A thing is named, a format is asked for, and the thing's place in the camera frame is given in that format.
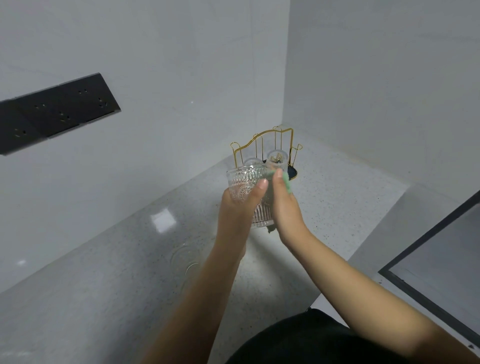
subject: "person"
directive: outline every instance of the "person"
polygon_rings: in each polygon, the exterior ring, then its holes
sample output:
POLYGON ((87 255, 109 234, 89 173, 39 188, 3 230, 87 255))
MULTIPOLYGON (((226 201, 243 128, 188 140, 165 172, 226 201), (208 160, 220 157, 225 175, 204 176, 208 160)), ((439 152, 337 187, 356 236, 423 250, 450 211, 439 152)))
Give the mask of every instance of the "person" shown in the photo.
MULTIPOLYGON (((480 362, 433 321, 319 241, 303 222, 280 170, 272 184, 273 216, 282 243, 349 327, 308 309, 248 340, 227 363, 480 362)), ((267 187, 268 181, 260 180, 244 203, 235 203, 224 191, 212 251, 142 364, 207 363, 245 254, 253 212, 267 187)))

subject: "hand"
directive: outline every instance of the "hand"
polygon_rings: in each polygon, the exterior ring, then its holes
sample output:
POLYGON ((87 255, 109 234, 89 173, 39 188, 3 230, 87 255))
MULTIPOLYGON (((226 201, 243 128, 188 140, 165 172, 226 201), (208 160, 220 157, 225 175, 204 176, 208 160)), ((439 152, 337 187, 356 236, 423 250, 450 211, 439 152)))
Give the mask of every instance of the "hand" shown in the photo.
POLYGON ((282 174, 283 171, 277 169, 272 178, 273 219, 283 244, 291 247, 310 231, 303 222, 297 199, 287 192, 282 174))
POLYGON ((228 188, 223 192, 215 244, 227 245, 229 251, 245 254, 253 213, 265 195, 267 187, 267 180, 259 180, 245 202, 233 201, 228 188))

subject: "black frame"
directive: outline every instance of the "black frame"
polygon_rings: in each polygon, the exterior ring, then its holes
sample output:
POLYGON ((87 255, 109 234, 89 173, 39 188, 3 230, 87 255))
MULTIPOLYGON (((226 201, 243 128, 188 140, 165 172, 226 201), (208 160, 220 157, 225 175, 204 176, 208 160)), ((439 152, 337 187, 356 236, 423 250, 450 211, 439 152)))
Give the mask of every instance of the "black frame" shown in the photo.
POLYGON ((480 203, 480 191, 474 194, 471 198, 465 201, 462 205, 460 205, 457 209, 455 209, 452 213, 450 213, 447 217, 445 217, 442 221, 436 224, 433 228, 431 228, 428 232, 426 232, 423 236, 421 236, 417 241, 415 241, 412 245, 410 245, 407 249, 402 251, 399 255, 397 255, 390 263, 380 269, 379 273, 385 277, 387 280, 392 282, 395 286, 400 288, 403 292, 413 298, 415 301, 420 303, 423 307, 425 307, 428 311, 432 314, 437 316, 443 322, 445 322, 448 326, 450 326, 453 330, 458 332, 468 341, 473 343, 474 345, 480 347, 480 335, 470 329, 461 321, 457 320, 451 314, 446 312, 443 308, 439 305, 425 297, 422 293, 417 291, 415 288, 411 287, 408 283, 405 283, 402 279, 397 277, 394 273, 392 273, 389 269, 392 268, 394 265, 399 263, 403 258, 407 255, 410 255, 420 246, 425 244, 428 240, 430 240, 433 236, 438 234, 442 231, 445 227, 450 225, 452 222, 457 220, 460 216, 465 214, 469 211, 472 207, 480 203))

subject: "power outlet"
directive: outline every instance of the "power outlet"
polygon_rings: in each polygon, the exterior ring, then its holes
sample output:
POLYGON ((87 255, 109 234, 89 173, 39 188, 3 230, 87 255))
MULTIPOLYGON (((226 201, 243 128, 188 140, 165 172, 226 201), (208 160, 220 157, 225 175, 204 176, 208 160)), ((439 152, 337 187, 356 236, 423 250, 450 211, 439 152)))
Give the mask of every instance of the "power outlet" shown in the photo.
POLYGON ((14 101, 18 111, 46 137, 120 111, 99 73, 18 97, 14 101))
POLYGON ((0 154, 11 153, 44 139, 10 100, 0 102, 0 154))

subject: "person's right hand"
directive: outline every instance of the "person's right hand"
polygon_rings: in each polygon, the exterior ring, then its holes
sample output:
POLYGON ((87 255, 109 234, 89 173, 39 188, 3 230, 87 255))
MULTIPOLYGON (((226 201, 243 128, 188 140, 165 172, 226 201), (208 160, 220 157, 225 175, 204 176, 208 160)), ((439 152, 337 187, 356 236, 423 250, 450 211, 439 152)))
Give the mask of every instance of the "person's right hand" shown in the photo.
POLYGON ((283 171, 277 169, 272 178, 273 219, 280 239, 290 248, 295 241, 301 240, 310 232, 303 222, 297 199, 287 192, 282 174, 283 171))

